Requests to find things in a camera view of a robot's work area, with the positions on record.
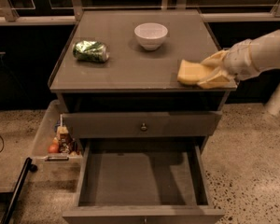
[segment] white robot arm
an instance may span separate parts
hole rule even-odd
[[[222,68],[239,80],[280,69],[280,30],[235,44],[228,50]]]
[[[208,89],[224,86],[232,78],[246,80],[272,69],[280,69],[280,30],[237,43],[201,63],[183,61],[177,79]]]

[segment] drawer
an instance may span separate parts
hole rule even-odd
[[[133,142],[143,149],[134,149]],[[72,224],[208,224],[223,217],[224,211],[211,204],[199,148],[151,142],[90,140],[75,206],[63,218]]]
[[[79,155],[63,154],[63,153],[48,153],[48,147],[52,144],[54,137],[56,136],[56,124],[60,119],[59,111],[60,102],[53,100],[50,102],[45,115],[38,127],[32,149],[32,157],[37,163],[42,161],[67,161],[69,163],[81,162],[81,145],[78,142]]]
[[[78,138],[212,135],[221,112],[125,112],[63,114]]]

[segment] dark wall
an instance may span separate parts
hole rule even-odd
[[[73,26],[0,27],[0,110],[47,108],[47,82]]]

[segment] sponge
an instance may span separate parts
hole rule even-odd
[[[185,85],[196,85],[202,78],[210,75],[214,67],[201,65],[200,63],[191,63],[182,60],[177,80]]]
[[[226,86],[234,76],[223,67],[223,59],[227,51],[219,51],[204,59],[201,63],[182,60],[177,80],[185,85],[198,85],[203,89]]]

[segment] terrazzo floor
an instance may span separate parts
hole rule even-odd
[[[0,112],[0,191],[12,189],[45,110]],[[215,208],[226,215],[217,224],[280,223],[280,114],[262,104],[225,105],[223,117],[203,152]],[[73,204],[78,164],[39,163],[29,173],[13,213],[13,223],[66,223]],[[3,209],[0,208],[0,220]]]

